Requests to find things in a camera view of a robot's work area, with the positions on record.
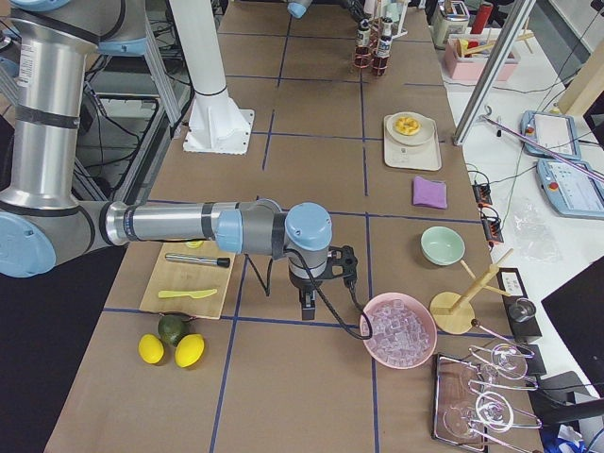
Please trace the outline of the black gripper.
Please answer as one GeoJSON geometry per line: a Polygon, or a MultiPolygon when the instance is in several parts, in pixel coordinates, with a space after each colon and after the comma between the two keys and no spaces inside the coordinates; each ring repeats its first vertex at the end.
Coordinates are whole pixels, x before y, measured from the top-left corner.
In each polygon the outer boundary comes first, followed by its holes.
{"type": "MultiPolygon", "coordinates": [[[[327,279],[341,278],[346,288],[355,288],[358,281],[357,266],[358,259],[352,246],[330,246],[328,248],[327,279]]],[[[301,319],[303,321],[313,321],[316,314],[317,292],[315,290],[299,290],[298,295],[301,319]]]]}

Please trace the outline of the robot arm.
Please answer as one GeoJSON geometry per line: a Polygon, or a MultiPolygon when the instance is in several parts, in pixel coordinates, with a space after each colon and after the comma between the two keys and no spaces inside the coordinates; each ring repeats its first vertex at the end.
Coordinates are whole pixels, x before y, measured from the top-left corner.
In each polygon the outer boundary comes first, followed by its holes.
{"type": "Polygon", "coordinates": [[[1,192],[1,272],[27,278],[92,251],[135,242],[209,240],[243,255],[287,259],[302,316],[314,316],[321,284],[341,279],[349,292],[357,260],[332,244],[331,219],[305,202],[283,210],[270,199],[154,205],[138,175],[155,177],[160,157],[136,157],[127,186],[110,200],[80,201],[75,176],[80,107],[88,93],[86,61],[142,58],[172,128],[187,122],[185,147],[193,152],[241,155],[255,119],[230,97],[212,7],[208,1],[173,1],[176,40],[190,76],[186,104],[176,99],[142,1],[14,1],[10,17],[21,38],[15,92],[15,132],[8,186],[1,192]]]}
{"type": "Polygon", "coordinates": [[[287,10],[293,18],[301,19],[306,14],[312,3],[312,0],[288,0],[287,10]]]}

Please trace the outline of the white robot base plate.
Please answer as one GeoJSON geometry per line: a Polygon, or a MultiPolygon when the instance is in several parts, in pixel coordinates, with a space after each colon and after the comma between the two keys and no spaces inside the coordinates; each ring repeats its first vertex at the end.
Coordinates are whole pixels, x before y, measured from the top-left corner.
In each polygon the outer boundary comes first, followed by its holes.
{"type": "Polygon", "coordinates": [[[254,120],[254,110],[240,109],[224,92],[211,97],[197,94],[183,149],[193,153],[244,155],[254,120]]]}

